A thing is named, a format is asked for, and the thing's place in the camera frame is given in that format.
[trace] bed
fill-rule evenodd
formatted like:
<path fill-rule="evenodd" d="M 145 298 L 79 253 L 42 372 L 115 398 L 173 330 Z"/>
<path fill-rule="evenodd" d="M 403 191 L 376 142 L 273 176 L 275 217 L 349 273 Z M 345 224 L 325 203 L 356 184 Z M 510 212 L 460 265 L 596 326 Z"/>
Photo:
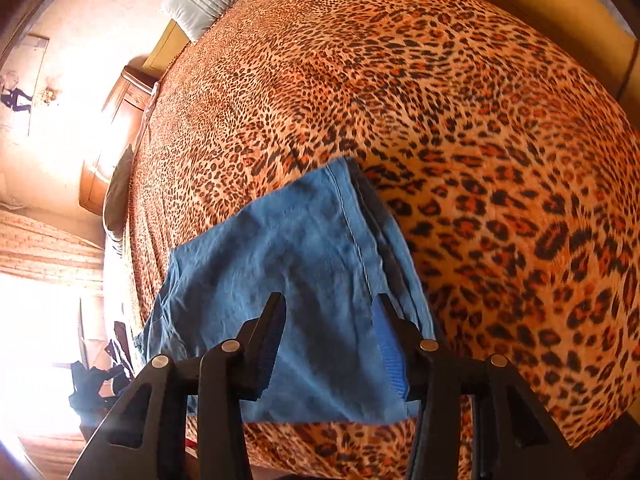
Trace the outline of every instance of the bed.
<path fill-rule="evenodd" d="M 607 0 L 486 0 L 528 23 L 567 51 L 615 96 L 640 125 L 640 60 L 636 37 Z M 171 20 L 142 70 L 159 78 L 189 43 Z"/>
<path fill-rule="evenodd" d="M 351 155 L 456 352 L 509 357 L 573 446 L 632 402 L 640 137 L 525 23 L 483 0 L 240 0 L 175 59 L 153 108 L 125 236 L 138 330 L 171 248 Z M 245 427 L 253 464 L 327 478 L 401 476 L 413 432 Z"/>

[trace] wooden nightstand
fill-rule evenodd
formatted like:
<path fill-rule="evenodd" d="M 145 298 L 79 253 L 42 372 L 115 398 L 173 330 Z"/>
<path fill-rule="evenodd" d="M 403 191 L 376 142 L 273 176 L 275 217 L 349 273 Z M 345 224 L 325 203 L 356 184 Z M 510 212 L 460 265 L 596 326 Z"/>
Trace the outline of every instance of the wooden nightstand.
<path fill-rule="evenodd" d="M 124 149 L 136 145 L 142 112 L 155 82 L 153 76 L 126 66 L 111 89 L 102 107 L 109 126 L 82 165 L 79 203 L 88 211 L 102 216 L 111 175 Z"/>

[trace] blue denim fabric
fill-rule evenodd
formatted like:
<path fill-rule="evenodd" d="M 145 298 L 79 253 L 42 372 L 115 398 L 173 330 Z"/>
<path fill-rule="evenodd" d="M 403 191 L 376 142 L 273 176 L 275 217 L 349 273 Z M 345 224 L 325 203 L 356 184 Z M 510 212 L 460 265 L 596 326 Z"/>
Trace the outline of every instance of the blue denim fabric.
<path fill-rule="evenodd" d="M 202 355 L 258 317 L 271 292 L 286 297 L 287 323 L 270 386 L 242 404 L 245 422 L 390 424 L 417 413 L 389 384 L 372 297 L 386 292 L 425 337 L 433 321 L 400 229 L 353 159 L 175 248 L 136 345 L 145 361 Z"/>

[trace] seam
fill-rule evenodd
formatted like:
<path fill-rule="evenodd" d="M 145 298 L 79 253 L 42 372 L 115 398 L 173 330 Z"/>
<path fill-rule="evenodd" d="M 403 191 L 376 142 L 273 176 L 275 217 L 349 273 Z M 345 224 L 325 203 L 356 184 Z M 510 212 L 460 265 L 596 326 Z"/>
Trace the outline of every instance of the seam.
<path fill-rule="evenodd" d="M 618 92 L 616 92 L 616 101 L 620 101 L 622 94 L 625 92 L 626 87 L 629 85 L 629 80 L 631 79 L 631 72 L 638 62 L 638 47 L 640 46 L 640 40 L 636 40 L 634 43 L 634 49 L 631 53 L 631 61 L 629 62 L 629 66 L 626 67 L 625 74 L 622 76 L 622 82 L 620 83 L 620 88 Z"/>
<path fill-rule="evenodd" d="M 360 246 L 356 241 L 356 237 L 353 235 L 353 230 L 351 229 L 351 224 L 349 223 L 349 219 L 347 218 L 346 212 L 344 210 L 344 200 L 342 198 L 342 193 L 340 192 L 340 186 L 338 186 L 338 180 L 336 179 L 334 172 L 331 170 L 329 166 L 326 167 L 329 171 L 329 175 L 331 175 L 332 180 L 334 181 L 335 189 L 338 191 L 338 198 L 340 199 L 340 209 L 342 210 L 342 216 L 344 217 L 344 221 L 347 223 L 347 228 L 349 229 L 349 234 L 351 235 L 351 239 L 353 239 L 353 244 L 356 246 L 356 250 L 358 251 L 358 259 L 360 260 L 360 265 L 362 266 L 362 270 L 364 272 L 364 281 L 367 284 L 367 290 L 369 291 L 369 296 L 373 298 L 373 293 L 371 291 L 371 285 L 369 283 L 369 276 L 367 275 L 367 267 L 364 264 L 364 260 L 362 259 L 362 251 L 360 250 Z"/>
<path fill-rule="evenodd" d="M 209 10 L 206 9 L 200 2 L 196 0 L 187 0 L 187 1 L 191 2 L 194 6 L 198 7 L 204 15 L 208 16 L 209 18 L 215 21 L 216 19 L 215 16 L 211 12 L 209 12 Z"/>

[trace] wall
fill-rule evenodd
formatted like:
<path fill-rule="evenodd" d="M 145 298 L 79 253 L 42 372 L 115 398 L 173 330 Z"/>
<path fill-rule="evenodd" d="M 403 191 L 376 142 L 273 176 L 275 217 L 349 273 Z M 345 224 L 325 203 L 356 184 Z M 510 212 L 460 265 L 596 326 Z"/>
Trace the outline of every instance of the wall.
<path fill-rule="evenodd" d="M 161 0 L 56 0 L 31 32 L 49 38 L 38 88 L 61 91 L 58 104 L 34 108 L 29 137 L 0 137 L 0 173 L 15 202 L 42 219 L 102 238 L 100 219 L 78 205 L 84 154 L 101 133 L 100 109 L 122 67 L 139 66 L 168 23 Z"/>

